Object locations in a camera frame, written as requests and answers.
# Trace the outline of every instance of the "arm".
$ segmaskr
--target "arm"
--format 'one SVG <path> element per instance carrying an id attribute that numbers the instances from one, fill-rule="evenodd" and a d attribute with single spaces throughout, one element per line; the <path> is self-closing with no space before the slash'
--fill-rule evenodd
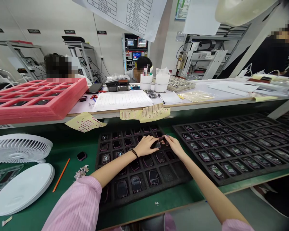
<path id="1" fill-rule="evenodd" d="M 220 223 L 223 224 L 227 219 L 236 219 L 249 225 L 240 211 L 184 152 L 179 141 L 171 136 L 165 136 L 165 138 L 196 181 Z"/>
<path id="2" fill-rule="evenodd" d="M 139 144 L 134 148 L 138 157 L 149 155 L 158 151 L 159 149 L 150 149 L 150 146 L 157 140 L 158 138 L 154 138 L 153 136 L 144 136 Z M 122 156 L 96 170 L 90 176 L 97 179 L 102 188 L 104 188 L 112 180 L 112 178 L 114 178 L 125 166 L 136 158 L 136 155 L 132 151 L 128 151 Z"/>
<path id="3" fill-rule="evenodd" d="M 138 157 L 157 151 L 158 149 L 150 148 L 156 140 L 158 138 L 153 136 L 144 136 L 134 148 Z M 90 176 L 75 181 L 51 211 L 42 231 L 95 230 L 102 188 L 135 159 L 136 155 L 132 151 L 128 151 Z"/>

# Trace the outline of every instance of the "printed form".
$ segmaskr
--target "printed form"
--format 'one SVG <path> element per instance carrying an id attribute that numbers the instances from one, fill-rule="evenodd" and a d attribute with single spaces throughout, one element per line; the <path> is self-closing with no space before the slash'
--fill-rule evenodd
<path id="1" fill-rule="evenodd" d="M 72 0 L 111 23 L 154 42 L 167 0 Z"/>

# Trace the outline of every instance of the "monitor screen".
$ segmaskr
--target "monitor screen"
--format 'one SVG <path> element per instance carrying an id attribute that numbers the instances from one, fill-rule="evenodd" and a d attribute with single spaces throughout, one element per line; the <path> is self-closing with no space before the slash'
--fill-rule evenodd
<path id="1" fill-rule="evenodd" d="M 141 52 L 133 52 L 133 60 L 137 60 L 141 56 Z"/>
<path id="2" fill-rule="evenodd" d="M 127 40 L 127 46 L 129 46 L 129 47 L 134 46 L 134 40 L 133 39 L 128 39 Z"/>

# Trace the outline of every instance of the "orange pencil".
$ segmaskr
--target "orange pencil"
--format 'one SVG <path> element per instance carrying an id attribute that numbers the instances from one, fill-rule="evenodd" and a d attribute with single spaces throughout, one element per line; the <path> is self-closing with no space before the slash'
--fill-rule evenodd
<path id="1" fill-rule="evenodd" d="M 64 167 L 64 169 L 63 169 L 63 171 L 62 171 L 62 173 L 61 173 L 61 175 L 60 175 L 60 177 L 59 177 L 59 179 L 58 179 L 58 181 L 57 181 L 57 183 L 56 183 L 56 186 L 55 186 L 55 188 L 53 189 L 52 192 L 55 192 L 55 190 L 56 190 L 56 188 L 57 188 L 57 186 L 58 186 L 58 184 L 59 184 L 59 182 L 60 182 L 60 180 L 61 180 L 61 178 L 62 178 L 62 176 L 63 176 L 63 173 L 64 173 L 64 171 L 65 171 L 68 163 L 70 162 L 70 159 L 71 159 L 71 158 L 69 158 L 69 159 L 67 160 L 66 165 L 65 165 L 65 167 Z"/>

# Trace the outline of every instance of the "person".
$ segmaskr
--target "person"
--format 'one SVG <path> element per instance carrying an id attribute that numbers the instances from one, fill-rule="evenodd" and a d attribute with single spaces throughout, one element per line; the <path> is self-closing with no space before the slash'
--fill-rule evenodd
<path id="1" fill-rule="evenodd" d="M 171 136 L 164 137 L 173 152 L 181 159 L 198 184 L 207 202 L 222 224 L 222 230 L 253 231 L 253 228 L 249 225 L 240 211 L 184 152 L 179 141 Z M 153 136 L 144 136 L 133 149 L 135 153 L 130 150 L 105 164 L 90 176 L 85 176 L 75 181 L 61 196 L 53 208 L 42 231 L 95 230 L 102 188 L 105 187 L 124 167 L 136 160 L 137 156 L 142 157 L 158 151 L 159 149 L 157 148 L 150 148 L 157 140 L 158 138 Z"/>
<path id="2" fill-rule="evenodd" d="M 57 53 L 48 54 L 44 56 L 46 66 L 46 78 L 52 82 L 52 79 L 73 79 L 73 78 L 86 78 L 88 87 L 92 86 L 90 80 L 78 74 L 78 68 L 72 66 L 70 57 L 64 57 Z"/>
<path id="3" fill-rule="evenodd" d="M 143 72 L 144 68 L 147 68 L 149 71 L 151 67 L 151 60 L 146 56 L 140 56 L 136 61 L 136 66 L 128 72 L 125 72 L 125 74 L 131 78 L 130 83 L 139 83 L 140 74 Z"/>
<path id="4" fill-rule="evenodd" d="M 247 50 L 239 55 L 229 66 L 222 71 L 218 76 L 219 79 L 228 78 Z M 259 48 L 252 55 L 250 60 L 246 63 L 243 70 L 250 64 L 252 73 L 257 73 L 264 70 L 265 73 L 270 73 L 275 70 L 279 70 L 280 75 L 285 75 L 287 59 L 289 57 L 289 24 L 286 28 L 282 28 L 281 31 L 273 32 L 273 35 L 267 37 Z"/>

